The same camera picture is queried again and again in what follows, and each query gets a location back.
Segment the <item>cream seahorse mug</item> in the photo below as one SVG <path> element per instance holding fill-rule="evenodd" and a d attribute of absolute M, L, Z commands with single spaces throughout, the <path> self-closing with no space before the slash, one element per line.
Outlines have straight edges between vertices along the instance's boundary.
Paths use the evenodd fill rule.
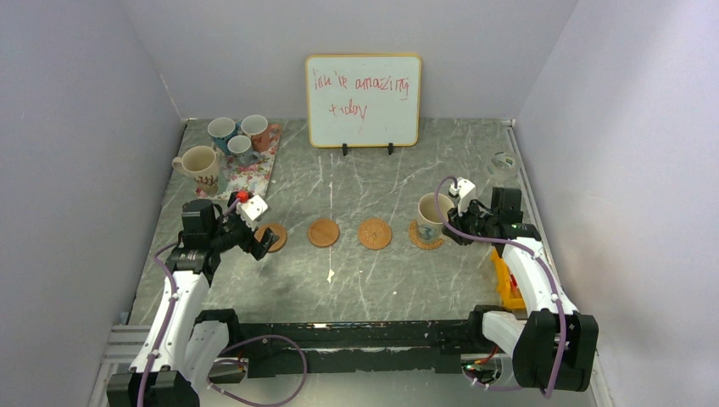
<path fill-rule="evenodd" d="M 418 203 L 416 227 L 418 238 L 422 243 L 433 244 L 443 238 L 441 217 L 446 219 L 448 212 L 453 208 L 453 201 L 445 194 L 438 194 L 438 209 L 433 192 L 421 197 Z"/>

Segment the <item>light wooden coaster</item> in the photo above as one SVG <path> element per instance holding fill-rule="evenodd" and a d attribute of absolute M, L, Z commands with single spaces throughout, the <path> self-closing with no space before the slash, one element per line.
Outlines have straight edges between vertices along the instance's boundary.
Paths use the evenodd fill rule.
<path fill-rule="evenodd" d="M 317 248 L 327 248 L 333 245 L 340 236 L 340 229 L 334 220 L 319 218 L 308 229 L 307 238 Z"/>
<path fill-rule="evenodd" d="M 270 246 L 268 252 L 269 253 L 275 253 L 281 250 L 287 242 L 287 230 L 284 226 L 282 226 L 279 223 L 268 223 L 265 225 L 262 225 L 258 228 L 258 230 L 254 233 L 255 238 L 260 241 L 265 232 L 269 230 L 272 231 L 274 234 L 276 240 L 273 242 L 273 244 Z"/>

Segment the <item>woven rattan coaster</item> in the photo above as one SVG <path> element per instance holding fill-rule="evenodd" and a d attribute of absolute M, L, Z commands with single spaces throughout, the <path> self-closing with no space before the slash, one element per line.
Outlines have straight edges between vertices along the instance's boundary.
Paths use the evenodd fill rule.
<path fill-rule="evenodd" d="M 393 234 L 385 220 L 370 218 L 359 225 L 357 236 L 364 247 L 371 250 L 380 250 L 391 242 Z"/>
<path fill-rule="evenodd" d="M 439 238 L 434 243 L 424 243 L 420 239 L 420 235 L 419 235 L 418 228 L 417 228 L 417 222 L 415 220 L 412 220 L 410 222 L 409 239 L 416 247 L 423 249 L 423 250 L 437 249 L 437 248 L 440 248 L 444 244 L 444 240 L 442 238 Z"/>

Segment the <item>cream coral pattern mug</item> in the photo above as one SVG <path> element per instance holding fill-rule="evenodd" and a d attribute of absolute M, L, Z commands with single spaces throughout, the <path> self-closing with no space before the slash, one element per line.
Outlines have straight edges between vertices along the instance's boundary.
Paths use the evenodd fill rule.
<path fill-rule="evenodd" d="M 226 179 L 220 167 L 220 153 L 212 147 L 196 146 L 172 160 L 172 168 L 191 178 L 201 192 L 216 195 L 224 190 Z"/>

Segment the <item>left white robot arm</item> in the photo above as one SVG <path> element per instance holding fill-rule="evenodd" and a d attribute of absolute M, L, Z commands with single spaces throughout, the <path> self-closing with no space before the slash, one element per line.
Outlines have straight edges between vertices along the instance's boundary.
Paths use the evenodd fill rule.
<path fill-rule="evenodd" d="M 149 333 L 126 373 L 110 377 L 111 406 L 198 406 L 198 390 L 215 359 L 242 346 L 237 313 L 204 310 L 220 256 L 240 248 L 262 259 L 279 237 L 271 230 L 256 237 L 269 206 L 251 192 L 234 192 L 222 209 L 209 199 L 182 207 L 182 228 L 165 246 L 167 259 L 154 261 L 165 274 L 160 306 Z"/>

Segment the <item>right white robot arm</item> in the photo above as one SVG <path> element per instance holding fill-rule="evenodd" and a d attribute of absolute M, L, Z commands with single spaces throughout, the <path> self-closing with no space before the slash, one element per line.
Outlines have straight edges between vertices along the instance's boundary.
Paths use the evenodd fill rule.
<path fill-rule="evenodd" d="M 478 352 L 494 344 L 510 354 L 520 387 L 584 392 L 593 371 L 599 325 L 583 315 L 555 279 L 538 228 L 523 220 L 521 190 L 495 187 L 489 206 L 476 198 L 475 185 L 454 178 L 449 196 L 455 206 L 441 219 L 443 230 L 460 245 L 490 243 L 514 277 L 527 318 L 511 312 L 483 311 L 466 328 L 466 341 Z"/>

